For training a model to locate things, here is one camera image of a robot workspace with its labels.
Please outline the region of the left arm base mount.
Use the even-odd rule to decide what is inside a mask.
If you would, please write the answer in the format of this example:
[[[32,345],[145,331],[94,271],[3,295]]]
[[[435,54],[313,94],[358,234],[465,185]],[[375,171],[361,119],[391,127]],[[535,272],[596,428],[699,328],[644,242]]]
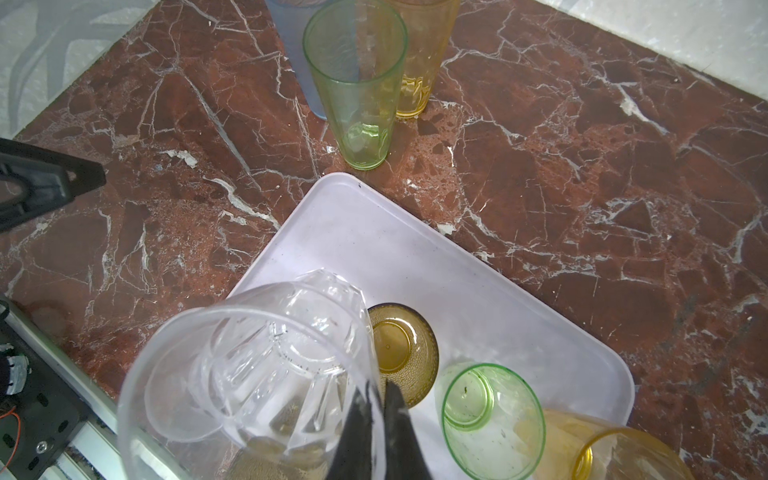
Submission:
[[[1,302],[1,474],[38,479],[65,450],[89,409],[6,322]]]

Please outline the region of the yellow transparent plastic cup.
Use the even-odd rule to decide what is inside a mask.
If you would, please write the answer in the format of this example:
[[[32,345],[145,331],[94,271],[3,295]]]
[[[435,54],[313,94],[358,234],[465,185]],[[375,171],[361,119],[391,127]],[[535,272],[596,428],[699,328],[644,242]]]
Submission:
[[[646,432],[553,409],[544,419],[535,479],[693,479],[678,454]]]

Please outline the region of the small green plastic cup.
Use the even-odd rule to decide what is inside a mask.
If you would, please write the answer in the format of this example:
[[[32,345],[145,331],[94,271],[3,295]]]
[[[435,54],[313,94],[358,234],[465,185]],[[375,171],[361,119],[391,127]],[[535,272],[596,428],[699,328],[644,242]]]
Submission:
[[[459,468],[472,479],[527,479],[538,467],[546,423],[537,395],[511,369],[453,362],[435,384],[439,424]]]

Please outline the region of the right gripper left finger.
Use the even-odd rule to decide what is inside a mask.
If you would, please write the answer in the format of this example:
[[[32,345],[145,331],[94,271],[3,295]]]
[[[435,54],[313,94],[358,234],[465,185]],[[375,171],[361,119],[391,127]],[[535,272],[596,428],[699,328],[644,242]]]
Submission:
[[[356,390],[326,478],[370,480],[373,473],[371,386]]]

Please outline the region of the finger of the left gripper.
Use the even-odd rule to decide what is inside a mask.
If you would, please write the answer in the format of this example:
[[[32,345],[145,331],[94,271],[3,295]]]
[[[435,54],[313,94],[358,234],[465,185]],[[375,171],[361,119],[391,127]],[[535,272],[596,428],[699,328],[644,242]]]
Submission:
[[[8,139],[1,141],[1,230],[71,203],[106,184],[101,164]]]

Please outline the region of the clear faceted cup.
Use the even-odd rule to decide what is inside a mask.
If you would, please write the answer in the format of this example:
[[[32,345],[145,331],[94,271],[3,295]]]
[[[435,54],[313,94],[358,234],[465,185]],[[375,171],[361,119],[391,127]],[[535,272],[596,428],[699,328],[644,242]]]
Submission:
[[[371,386],[373,473],[383,402],[362,291],[324,269],[177,314],[146,343],[118,402],[130,479],[225,479],[250,440],[323,447],[329,468],[356,390]]]

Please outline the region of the amber dimpled cup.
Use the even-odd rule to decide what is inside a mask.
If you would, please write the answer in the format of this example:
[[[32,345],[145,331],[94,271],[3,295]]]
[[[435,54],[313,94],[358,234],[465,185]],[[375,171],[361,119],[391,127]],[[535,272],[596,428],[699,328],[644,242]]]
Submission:
[[[225,479],[325,479],[328,470],[323,447],[286,450],[277,441],[257,437],[235,456]]]
[[[396,384],[408,408],[431,390],[439,368],[439,349],[426,319],[411,307],[381,303],[368,309],[380,371],[380,384]]]

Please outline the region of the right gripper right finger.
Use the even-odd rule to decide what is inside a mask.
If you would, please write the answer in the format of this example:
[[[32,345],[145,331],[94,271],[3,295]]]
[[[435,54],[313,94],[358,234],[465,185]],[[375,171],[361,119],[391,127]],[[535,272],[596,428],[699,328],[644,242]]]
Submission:
[[[387,480],[431,479],[403,394],[394,382],[385,383],[384,424]]]

